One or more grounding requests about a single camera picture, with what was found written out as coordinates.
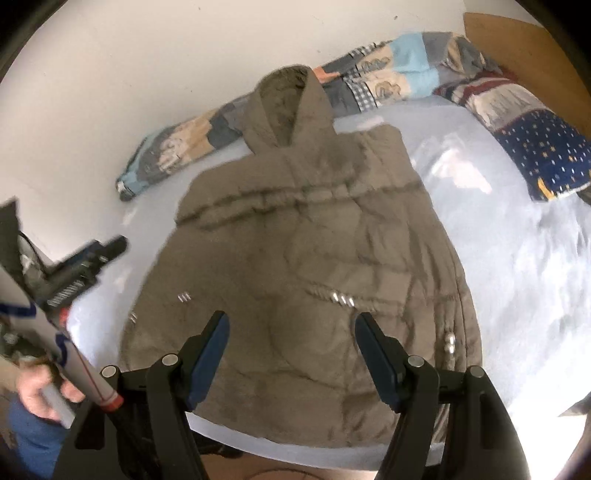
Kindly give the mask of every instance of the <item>mattress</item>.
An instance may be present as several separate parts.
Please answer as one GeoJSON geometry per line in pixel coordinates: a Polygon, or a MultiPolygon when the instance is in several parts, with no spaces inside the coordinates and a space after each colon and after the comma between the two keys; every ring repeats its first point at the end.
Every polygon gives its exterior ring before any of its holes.
{"type": "MultiPolygon", "coordinates": [[[[544,465],[538,468],[549,475],[552,466],[566,461],[583,428],[582,421],[558,415],[591,391],[591,351],[585,348],[591,338],[591,206],[576,195],[534,203],[492,135],[468,111],[442,98],[402,102],[340,119],[335,126],[345,132],[384,122],[401,130],[462,260],[482,333],[484,367],[528,459],[544,465]]],[[[176,206],[191,180],[247,153],[240,140],[129,205],[118,228],[129,239],[128,253],[104,271],[102,284],[79,299],[70,316],[75,342],[95,365],[116,361],[129,310],[174,229],[176,206]]],[[[200,433],[242,450],[326,468],[376,469],[387,447],[279,445],[193,414],[189,421],[200,433]]],[[[437,460],[440,447],[432,448],[430,461],[437,460]]]]}

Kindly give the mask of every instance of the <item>pillow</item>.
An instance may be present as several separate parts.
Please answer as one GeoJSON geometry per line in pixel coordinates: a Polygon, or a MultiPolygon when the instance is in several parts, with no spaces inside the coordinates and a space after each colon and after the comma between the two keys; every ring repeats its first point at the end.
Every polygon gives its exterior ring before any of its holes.
{"type": "Polygon", "coordinates": [[[591,145],[529,90],[491,72],[439,87],[464,106],[512,158],[534,200],[552,200],[591,184],[591,145]]]}

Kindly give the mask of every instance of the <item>jacket sleeve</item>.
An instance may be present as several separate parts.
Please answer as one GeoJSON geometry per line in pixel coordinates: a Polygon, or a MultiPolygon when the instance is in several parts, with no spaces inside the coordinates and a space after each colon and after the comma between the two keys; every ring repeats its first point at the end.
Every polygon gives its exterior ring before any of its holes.
{"type": "Polygon", "coordinates": [[[67,430],[61,425],[30,413],[18,398],[8,412],[10,427],[17,439],[17,453],[29,471],[51,478],[67,430]]]}

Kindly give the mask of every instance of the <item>blanket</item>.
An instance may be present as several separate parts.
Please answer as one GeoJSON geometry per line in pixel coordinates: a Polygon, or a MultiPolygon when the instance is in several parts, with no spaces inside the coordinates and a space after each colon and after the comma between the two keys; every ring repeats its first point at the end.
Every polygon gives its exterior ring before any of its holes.
{"type": "MultiPolygon", "coordinates": [[[[441,85],[500,72],[468,39],[450,32],[409,33],[355,48],[314,69],[335,117],[431,95],[441,85]]],[[[181,168],[242,136],[249,95],[163,128],[143,139],[116,181],[119,198],[133,199],[181,168]]]]}

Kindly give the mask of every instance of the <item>brown puffer jacket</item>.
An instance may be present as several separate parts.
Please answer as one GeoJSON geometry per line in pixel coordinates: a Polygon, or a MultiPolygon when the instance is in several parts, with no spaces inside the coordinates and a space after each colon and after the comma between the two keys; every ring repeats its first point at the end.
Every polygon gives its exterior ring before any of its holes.
{"type": "Polygon", "coordinates": [[[307,67],[264,78],[243,128],[254,154],[191,185],[134,307],[123,363],[147,367],[224,310],[230,341],[198,415],[280,443],[388,443],[396,416],[378,398],[353,320],[372,312],[439,368],[481,363],[456,251],[400,132],[337,135],[307,67]]]}

